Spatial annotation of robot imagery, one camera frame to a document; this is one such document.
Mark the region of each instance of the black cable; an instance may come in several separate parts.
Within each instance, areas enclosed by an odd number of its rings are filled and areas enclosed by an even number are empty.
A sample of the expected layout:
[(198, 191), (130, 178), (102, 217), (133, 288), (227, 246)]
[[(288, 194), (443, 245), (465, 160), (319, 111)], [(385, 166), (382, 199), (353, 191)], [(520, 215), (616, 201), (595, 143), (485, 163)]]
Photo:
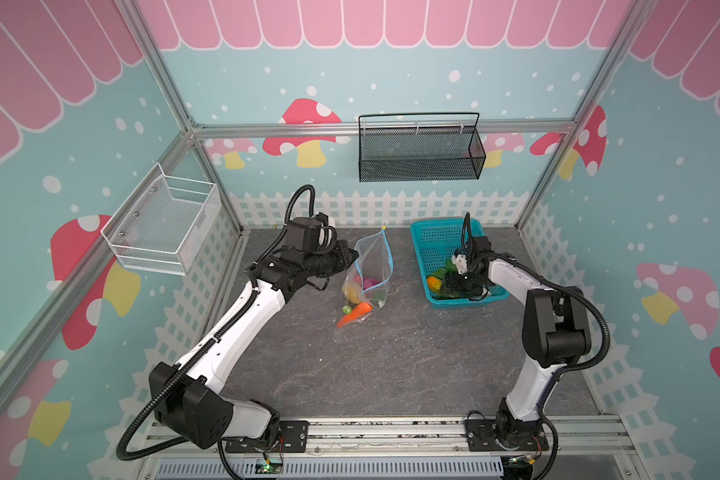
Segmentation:
[(288, 206), (286, 207), (286, 216), (282, 219), (282, 228), (280, 229), (280, 234), (275, 238), (275, 241), (272, 242), (270, 246), (264, 250), (264, 253), (259, 255), (259, 258), (256, 259), (254, 264), (258, 264), (260, 261), (264, 260), (271, 252), (275, 249), (276, 246), (282, 241), (283, 238), (286, 237), (286, 229), (288, 228), (288, 222), (291, 221), (291, 212), (293, 211), (293, 207), (296, 206), (296, 202), (298, 201), (298, 198), (301, 197), (301, 195), (309, 190), (309, 218), (312, 218), (315, 216), (315, 187), (311, 185), (303, 185), (298, 188), (298, 190), (293, 194), (293, 197), (291, 197), (290, 201), (288, 202)]

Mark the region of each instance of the mounting plate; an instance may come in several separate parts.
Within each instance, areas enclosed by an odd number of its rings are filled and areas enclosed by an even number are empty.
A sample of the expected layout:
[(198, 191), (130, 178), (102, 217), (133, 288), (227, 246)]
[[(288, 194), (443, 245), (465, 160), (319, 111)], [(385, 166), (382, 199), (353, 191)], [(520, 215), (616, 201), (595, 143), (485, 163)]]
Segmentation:
[(532, 431), (509, 434), (507, 443), (510, 448), (505, 448), (496, 438), (494, 420), (480, 418), (467, 420), (464, 424), (467, 429), (467, 444), (469, 444), (470, 452), (513, 452), (538, 449), (543, 452), (549, 449), (549, 443), (542, 427)]
[[(309, 422), (280, 422), (282, 431), (282, 452), (283, 453), (304, 453), (307, 446), (307, 435), (309, 433)], [(237, 441), (227, 442), (224, 450), (227, 453), (260, 453), (256, 450), (248, 438), (240, 438)], [(272, 450), (271, 454), (277, 454), (277, 450)]]

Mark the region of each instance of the white wire basket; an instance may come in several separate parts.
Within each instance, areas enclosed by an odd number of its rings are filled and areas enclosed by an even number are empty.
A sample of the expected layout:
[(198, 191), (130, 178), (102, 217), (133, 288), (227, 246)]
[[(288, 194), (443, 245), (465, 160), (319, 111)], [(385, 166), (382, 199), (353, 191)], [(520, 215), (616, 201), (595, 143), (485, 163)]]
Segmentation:
[(101, 234), (125, 268), (185, 275), (219, 210), (216, 184), (171, 177), (155, 164)]

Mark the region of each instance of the teal plastic basket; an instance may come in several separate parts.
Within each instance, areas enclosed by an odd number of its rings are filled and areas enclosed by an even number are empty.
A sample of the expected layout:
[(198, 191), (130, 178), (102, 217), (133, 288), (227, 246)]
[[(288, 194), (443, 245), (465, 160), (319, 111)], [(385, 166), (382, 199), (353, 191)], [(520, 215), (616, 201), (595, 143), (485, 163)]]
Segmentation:
[[(441, 218), (437, 220), (423, 220), (411, 225), (413, 246), (416, 249), (418, 269), (422, 274), (424, 292), (433, 308), (457, 308), (460, 306), (480, 306), (486, 303), (504, 300), (509, 296), (502, 286), (492, 286), (490, 295), (473, 302), (467, 298), (445, 299), (432, 292), (427, 286), (427, 277), (437, 269), (445, 266), (445, 261), (454, 254), (454, 250), (461, 247), (461, 226), (463, 218)], [(472, 219), (472, 235), (485, 235), (483, 227), (477, 220)]]

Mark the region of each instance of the vent grille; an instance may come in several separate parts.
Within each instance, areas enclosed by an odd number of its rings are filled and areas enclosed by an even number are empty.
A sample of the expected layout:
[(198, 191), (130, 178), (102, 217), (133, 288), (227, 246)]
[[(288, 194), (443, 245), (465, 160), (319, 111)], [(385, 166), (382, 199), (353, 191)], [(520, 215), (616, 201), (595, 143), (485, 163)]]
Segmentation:
[[(281, 475), (257, 474), (258, 458), (230, 457), (236, 474), (246, 478), (314, 478), (324, 476), (378, 477), (498, 477), (504, 474), (499, 457), (287, 458)], [(218, 459), (160, 461), (156, 480), (229, 478)]]

